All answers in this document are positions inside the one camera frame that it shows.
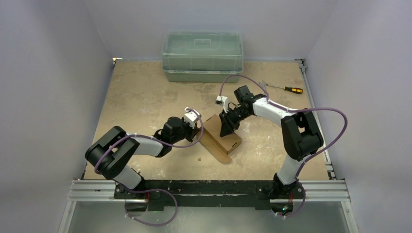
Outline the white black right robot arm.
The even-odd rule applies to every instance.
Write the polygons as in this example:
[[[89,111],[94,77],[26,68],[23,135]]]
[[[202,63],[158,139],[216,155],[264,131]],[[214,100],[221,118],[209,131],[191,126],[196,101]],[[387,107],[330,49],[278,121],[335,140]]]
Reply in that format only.
[[[229,107],[229,100],[218,95],[216,104],[223,107],[219,114],[221,120],[220,137],[230,135],[240,126],[240,122],[250,116],[265,118],[280,126],[283,145],[286,151],[281,169],[274,175],[269,197],[283,198],[297,185],[298,171],[304,159],[314,155],[324,144],[312,111],[298,112],[272,102],[266,94],[254,95],[247,86],[234,91],[238,104]]]

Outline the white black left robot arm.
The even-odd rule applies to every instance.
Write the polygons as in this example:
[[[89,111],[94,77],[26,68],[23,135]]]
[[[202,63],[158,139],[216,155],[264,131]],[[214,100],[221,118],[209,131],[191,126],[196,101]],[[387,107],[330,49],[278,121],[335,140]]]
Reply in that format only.
[[[179,147],[177,143],[182,140],[193,146],[197,133],[203,132],[203,127],[197,125],[200,122],[194,112],[186,113],[182,118],[170,117],[153,136],[128,134],[120,126],[114,126],[87,149],[85,159],[96,173],[122,184],[128,195],[138,199],[143,196],[146,185],[144,178],[128,166],[132,156],[161,158],[172,148]]]

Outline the brown cardboard box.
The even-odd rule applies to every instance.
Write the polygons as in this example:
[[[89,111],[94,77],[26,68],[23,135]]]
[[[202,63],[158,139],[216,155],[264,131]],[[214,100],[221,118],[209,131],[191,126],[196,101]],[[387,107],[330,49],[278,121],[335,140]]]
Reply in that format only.
[[[204,122],[204,133],[200,139],[201,144],[222,164],[232,162],[230,154],[238,148],[242,139],[236,133],[220,137],[221,120],[214,114]]]

